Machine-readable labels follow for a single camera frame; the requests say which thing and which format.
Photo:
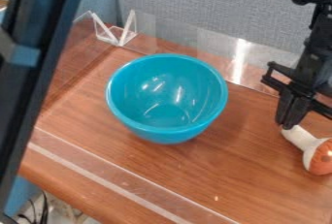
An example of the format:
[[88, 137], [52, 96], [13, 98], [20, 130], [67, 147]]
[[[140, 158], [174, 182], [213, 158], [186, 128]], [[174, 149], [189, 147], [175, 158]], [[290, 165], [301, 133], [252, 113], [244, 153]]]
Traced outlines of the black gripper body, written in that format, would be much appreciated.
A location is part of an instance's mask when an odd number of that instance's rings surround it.
[[332, 45], [325, 48], [306, 47], [294, 69], [276, 62], [268, 63], [261, 82], [278, 92], [289, 89], [296, 97], [310, 98], [310, 111], [332, 119], [332, 107], [314, 98], [320, 93], [332, 97]]

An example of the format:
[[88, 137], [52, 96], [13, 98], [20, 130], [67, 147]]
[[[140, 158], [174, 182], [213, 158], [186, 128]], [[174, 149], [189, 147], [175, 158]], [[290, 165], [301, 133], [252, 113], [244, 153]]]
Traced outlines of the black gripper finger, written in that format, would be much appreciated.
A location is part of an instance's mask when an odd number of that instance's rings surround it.
[[298, 125], [310, 111], [312, 107], [312, 99], [306, 97], [294, 97], [290, 101], [290, 105], [288, 107], [288, 112], [282, 121], [282, 128], [289, 130], [294, 125]]
[[280, 91], [280, 98], [276, 109], [274, 121], [278, 125], [296, 125], [296, 106], [297, 97], [289, 89]]

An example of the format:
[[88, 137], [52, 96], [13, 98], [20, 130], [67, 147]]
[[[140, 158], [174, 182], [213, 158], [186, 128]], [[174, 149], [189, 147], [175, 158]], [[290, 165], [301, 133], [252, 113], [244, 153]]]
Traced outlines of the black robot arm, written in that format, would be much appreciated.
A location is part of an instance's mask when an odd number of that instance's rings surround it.
[[[79, 2], [9, 0], [0, 23], [0, 224], [19, 224], [4, 208]], [[292, 2], [314, 4], [304, 53], [293, 69], [269, 64], [269, 71], [285, 75], [289, 83], [262, 76], [280, 93], [274, 121], [285, 129], [308, 112], [332, 119], [332, 108], [314, 100], [316, 94], [332, 98], [332, 0]]]

